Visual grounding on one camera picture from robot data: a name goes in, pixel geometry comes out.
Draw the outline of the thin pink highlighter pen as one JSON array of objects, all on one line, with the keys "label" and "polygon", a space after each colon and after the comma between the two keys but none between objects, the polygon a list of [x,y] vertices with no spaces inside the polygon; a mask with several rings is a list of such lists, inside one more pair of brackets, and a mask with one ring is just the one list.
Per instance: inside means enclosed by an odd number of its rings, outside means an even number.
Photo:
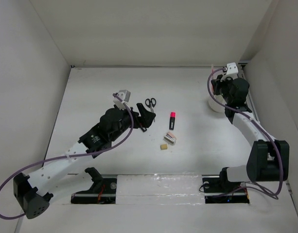
[{"label": "thin pink highlighter pen", "polygon": [[[214,64],[211,64],[211,73],[213,73],[214,71],[215,71]],[[211,84],[211,81],[210,81],[210,88],[211,88],[211,93],[213,94],[213,86]]]}]

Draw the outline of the pink black thick highlighter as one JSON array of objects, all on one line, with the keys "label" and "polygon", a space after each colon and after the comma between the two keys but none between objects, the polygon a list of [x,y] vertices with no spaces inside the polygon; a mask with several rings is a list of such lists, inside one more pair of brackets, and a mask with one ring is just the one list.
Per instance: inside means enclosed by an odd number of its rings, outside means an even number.
[{"label": "pink black thick highlighter", "polygon": [[170,121],[169,121],[169,130],[173,130],[175,127],[175,117],[176,117],[176,113],[171,112],[170,113]]}]

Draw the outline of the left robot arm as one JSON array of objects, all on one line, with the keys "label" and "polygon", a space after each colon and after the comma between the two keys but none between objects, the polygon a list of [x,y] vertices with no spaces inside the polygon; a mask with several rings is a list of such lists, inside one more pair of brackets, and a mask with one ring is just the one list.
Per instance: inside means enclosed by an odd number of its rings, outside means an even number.
[{"label": "left robot arm", "polygon": [[118,102],[100,117],[99,123],[82,135],[66,153],[42,161],[42,168],[25,175],[22,171],[13,177],[14,196],[24,215],[33,219],[44,213],[58,197],[66,191],[62,179],[73,169],[93,161],[97,156],[115,148],[112,144],[125,131],[146,131],[155,120],[156,114],[137,103],[133,111],[126,103]]}]

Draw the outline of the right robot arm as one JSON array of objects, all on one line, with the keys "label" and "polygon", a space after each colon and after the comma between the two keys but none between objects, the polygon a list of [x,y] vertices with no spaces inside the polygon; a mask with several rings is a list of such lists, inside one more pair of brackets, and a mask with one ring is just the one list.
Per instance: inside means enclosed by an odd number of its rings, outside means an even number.
[{"label": "right robot arm", "polygon": [[251,146],[246,165],[226,167],[218,179],[219,188],[229,191],[239,182],[284,182],[289,173],[289,144],[270,135],[254,118],[246,103],[249,83],[218,75],[211,81],[215,96],[226,104],[225,115]]}]

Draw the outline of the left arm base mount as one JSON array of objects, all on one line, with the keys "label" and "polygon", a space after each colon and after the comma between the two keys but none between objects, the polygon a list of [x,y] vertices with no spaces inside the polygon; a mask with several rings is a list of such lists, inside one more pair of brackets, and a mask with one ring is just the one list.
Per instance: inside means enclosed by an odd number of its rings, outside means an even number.
[{"label": "left arm base mount", "polygon": [[85,173],[90,176],[89,188],[71,195],[71,204],[115,204],[117,190],[117,176],[102,176],[96,168],[88,167]]}]

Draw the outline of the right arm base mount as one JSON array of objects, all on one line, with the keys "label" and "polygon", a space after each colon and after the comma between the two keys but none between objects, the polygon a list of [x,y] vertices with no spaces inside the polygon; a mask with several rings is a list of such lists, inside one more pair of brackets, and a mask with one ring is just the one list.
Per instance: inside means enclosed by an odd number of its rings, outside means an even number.
[{"label": "right arm base mount", "polygon": [[246,189],[240,189],[241,183],[230,182],[227,178],[227,168],[219,175],[203,175],[199,192],[205,195],[205,204],[250,204]]}]

